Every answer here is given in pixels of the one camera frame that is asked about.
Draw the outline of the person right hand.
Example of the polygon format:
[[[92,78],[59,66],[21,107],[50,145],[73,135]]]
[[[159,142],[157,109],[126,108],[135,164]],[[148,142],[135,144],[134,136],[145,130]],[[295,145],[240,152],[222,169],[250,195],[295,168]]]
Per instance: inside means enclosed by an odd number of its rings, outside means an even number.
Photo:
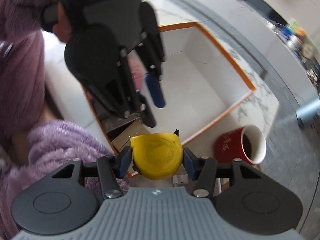
[[[44,104],[36,126],[53,120],[57,120],[57,116],[52,112],[47,104]],[[31,128],[24,129],[16,132],[11,137],[11,156],[13,161],[18,165],[28,165],[28,154],[30,151],[28,135],[30,131]]]

